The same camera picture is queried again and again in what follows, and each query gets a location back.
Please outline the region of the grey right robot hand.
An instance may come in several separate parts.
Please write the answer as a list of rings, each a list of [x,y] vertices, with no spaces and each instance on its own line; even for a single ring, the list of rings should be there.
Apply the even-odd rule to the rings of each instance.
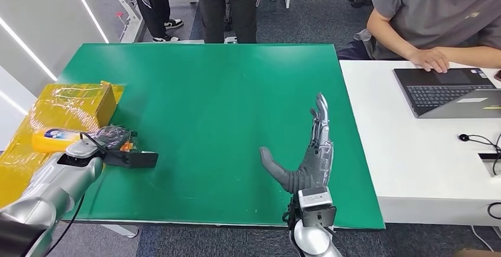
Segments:
[[[308,188],[326,187],[330,179],[334,144],[329,137],[328,103],[322,93],[317,94],[316,105],[316,108],[310,109],[313,116],[310,143],[297,170],[282,167],[267,147],[259,149],[263,167],[291,194]]]

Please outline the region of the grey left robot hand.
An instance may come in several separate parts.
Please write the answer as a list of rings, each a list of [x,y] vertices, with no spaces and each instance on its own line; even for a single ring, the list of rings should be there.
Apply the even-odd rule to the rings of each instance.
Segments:
[[[110,150],[136,151],[138,148],[138,134],[123,126],[104,126],[90,136],[105,144]]]

